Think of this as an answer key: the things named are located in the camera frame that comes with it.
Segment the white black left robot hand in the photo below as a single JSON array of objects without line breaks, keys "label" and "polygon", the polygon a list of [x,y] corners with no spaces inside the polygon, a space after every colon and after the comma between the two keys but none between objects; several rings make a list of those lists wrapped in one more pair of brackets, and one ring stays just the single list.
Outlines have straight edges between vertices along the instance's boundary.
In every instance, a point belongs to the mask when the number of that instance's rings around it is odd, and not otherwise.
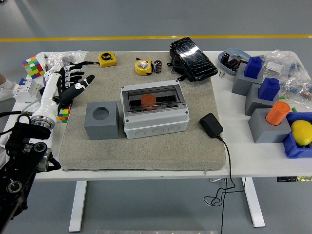
[{"label": "white black left robot hand", "polygon": [[91,64],[94,62],[70,63],[53,72],[44,87],[40,107],[32,114],[31,123],[52,130],[57,122],[59,106],[71,104],[94,80],[94,75],[82,78],[82,67]]}]

